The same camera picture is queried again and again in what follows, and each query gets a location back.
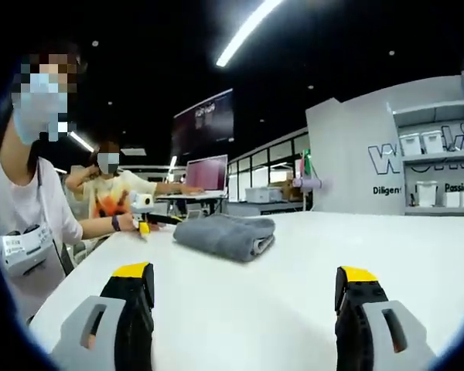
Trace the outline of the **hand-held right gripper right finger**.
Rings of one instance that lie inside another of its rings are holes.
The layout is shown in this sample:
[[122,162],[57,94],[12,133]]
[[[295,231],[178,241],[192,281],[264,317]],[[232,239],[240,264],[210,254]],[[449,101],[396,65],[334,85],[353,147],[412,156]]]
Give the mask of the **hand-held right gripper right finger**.
[[423,324],[365,269],[337,268],[335,312],[338,370],[427,370],[436,361]]

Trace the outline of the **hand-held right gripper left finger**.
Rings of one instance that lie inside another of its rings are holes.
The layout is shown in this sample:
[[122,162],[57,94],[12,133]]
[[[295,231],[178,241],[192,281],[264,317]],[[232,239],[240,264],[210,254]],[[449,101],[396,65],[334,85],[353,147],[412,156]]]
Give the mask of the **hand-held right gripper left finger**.
[[61,370],[151,370],[153,308],[153,265],[119,267],[66,318],[50,355]]

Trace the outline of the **person's left hand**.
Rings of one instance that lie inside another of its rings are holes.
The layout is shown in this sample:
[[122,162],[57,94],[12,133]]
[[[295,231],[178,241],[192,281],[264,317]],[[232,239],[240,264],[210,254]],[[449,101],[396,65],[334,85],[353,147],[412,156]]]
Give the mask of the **person's left hand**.
[[117,216],[120,231],[130,232],[138,230],[138,224],[135,222],[131,213],[124,213]]

